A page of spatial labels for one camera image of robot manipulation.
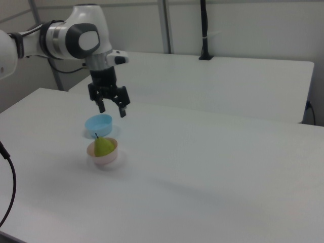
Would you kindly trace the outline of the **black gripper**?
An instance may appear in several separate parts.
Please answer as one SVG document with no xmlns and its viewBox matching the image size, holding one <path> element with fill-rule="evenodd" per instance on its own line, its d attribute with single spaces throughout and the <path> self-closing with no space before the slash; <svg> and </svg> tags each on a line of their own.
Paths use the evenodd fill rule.
<svg viewBox="0 0 324 243">
<path fill-rule="evenodd" d="M 100 71 L 90 71 L 92 83 L 88 84 L 90 99 L 95 101 L 99 112 L 105 112 L 103 98 L 113 99 L 119 108 L 120 117 L 126 116 L 126 108 L 130 104 L 130 99 L 125 86 L 117 88 L 116 74 L 114 67 Z"/>
</svg>

